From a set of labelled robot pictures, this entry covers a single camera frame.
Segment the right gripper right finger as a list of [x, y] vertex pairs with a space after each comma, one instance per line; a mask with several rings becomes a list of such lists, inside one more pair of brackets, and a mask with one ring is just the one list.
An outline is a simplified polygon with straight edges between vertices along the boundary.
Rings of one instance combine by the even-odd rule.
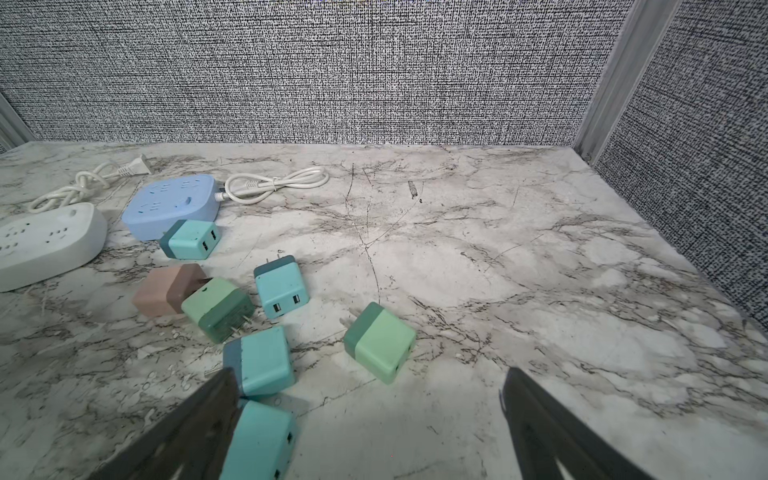
[[523, 370], [508, 370], [500, 392], [524, 479], [648, 479]]

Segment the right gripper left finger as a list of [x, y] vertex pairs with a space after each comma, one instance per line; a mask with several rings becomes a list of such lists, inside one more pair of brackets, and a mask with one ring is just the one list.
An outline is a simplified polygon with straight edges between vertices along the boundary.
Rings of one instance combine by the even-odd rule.
[[218, 371], [92, 479], [218, 479], [241, 415], [233, 369]]

